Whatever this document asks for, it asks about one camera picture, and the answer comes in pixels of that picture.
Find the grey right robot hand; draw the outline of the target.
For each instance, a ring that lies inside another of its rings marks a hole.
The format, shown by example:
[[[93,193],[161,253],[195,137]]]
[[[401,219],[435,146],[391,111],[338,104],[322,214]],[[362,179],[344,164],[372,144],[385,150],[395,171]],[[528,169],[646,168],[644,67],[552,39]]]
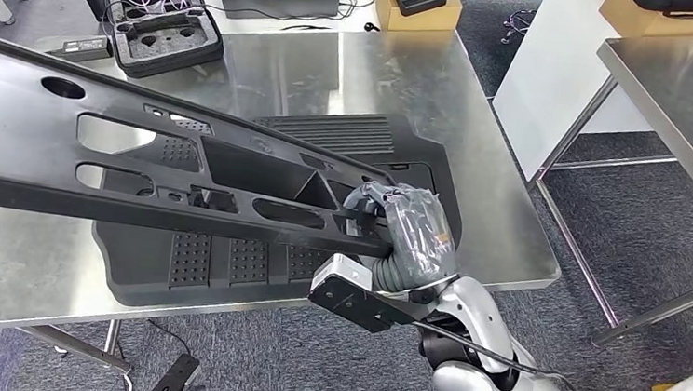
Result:
[[[352,190],[343,207],[375,215],[384,211],[393,250],[363,262],[372,270],[375,291],[399,293],[458,274],[446,212],[429,189],[370,181]]]

